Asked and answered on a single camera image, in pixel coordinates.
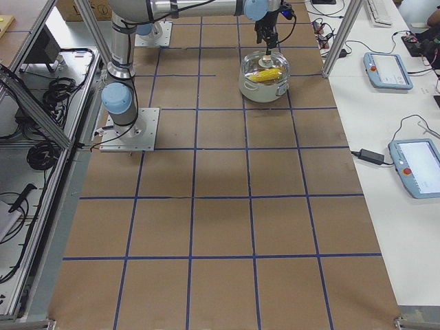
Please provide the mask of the black gripper lid side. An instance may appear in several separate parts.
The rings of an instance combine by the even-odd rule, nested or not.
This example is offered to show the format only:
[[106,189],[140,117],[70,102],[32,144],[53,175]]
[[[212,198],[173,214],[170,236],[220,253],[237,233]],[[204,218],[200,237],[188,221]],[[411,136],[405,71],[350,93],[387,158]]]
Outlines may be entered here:
[[254,25],[256,44],[260,44],[263,41],[265,42],[266,55],[270,55],[272,49],[274,49],[275,45],[278,43],[278,33],[275,31],[277,19],[278,11],[267,12],[266,15]]

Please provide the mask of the silver robot arm lid side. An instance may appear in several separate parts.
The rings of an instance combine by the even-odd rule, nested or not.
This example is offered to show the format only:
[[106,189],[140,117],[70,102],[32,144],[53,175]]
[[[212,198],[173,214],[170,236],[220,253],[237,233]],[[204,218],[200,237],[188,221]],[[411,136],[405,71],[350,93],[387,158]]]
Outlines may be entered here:
[[134,87],[137,34],[150,34],[154,25],[166,18],[244,15],[255,22],[256,42],[265,42],[270,51],[279,44],[275,27],[284,10],[283,1],[110,1],[109,6],[112,42],[107,71],[113,82],[104,88],[102,103],[118,138],[131,138],[143,130]]

